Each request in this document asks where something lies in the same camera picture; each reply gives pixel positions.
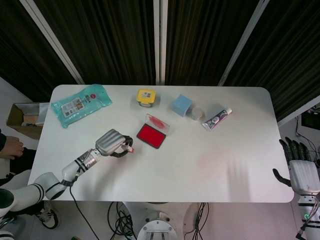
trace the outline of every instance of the black curtain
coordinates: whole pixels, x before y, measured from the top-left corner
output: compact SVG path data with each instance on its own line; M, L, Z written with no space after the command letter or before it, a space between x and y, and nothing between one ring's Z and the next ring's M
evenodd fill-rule
M155 84L152 0L35 3L86 84Z
M35 102L76 84L18 0L0 0L0 77Z
M320 95L320 1L271 0L225 86L266 88L277 120Z
M170 0L165 84L216 86L259 0Z

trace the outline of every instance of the red ink pad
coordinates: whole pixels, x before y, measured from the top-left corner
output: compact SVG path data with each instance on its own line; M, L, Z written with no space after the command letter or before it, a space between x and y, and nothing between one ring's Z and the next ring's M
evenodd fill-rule
M137 134L137 138L158 149L166 135L145 123Z

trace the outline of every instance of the yellow lid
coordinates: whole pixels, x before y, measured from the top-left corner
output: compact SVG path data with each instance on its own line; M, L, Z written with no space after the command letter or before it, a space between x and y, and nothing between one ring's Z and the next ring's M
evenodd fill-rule
M136 100L142 104L153 104L156 99L156 91L152 89L139 89Z

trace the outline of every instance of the yellow container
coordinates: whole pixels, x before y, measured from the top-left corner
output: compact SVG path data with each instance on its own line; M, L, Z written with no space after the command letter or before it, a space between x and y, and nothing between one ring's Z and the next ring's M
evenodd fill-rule
M151 89L139 89L136 95L136 101L142 107L152 107L156 100L156 91Z

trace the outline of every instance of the small round container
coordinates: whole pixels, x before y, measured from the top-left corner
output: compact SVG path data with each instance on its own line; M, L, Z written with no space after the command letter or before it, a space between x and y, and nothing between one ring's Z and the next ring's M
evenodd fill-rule
M199 107L195 107L194 109L192 109L191 111L191 118L193 120L199 120L202 116L204 115L204 111L202 111L201 108Z
M139 89L136 94L136 101L142 107L150 108L154 105L156 100L156 91L152 89Z

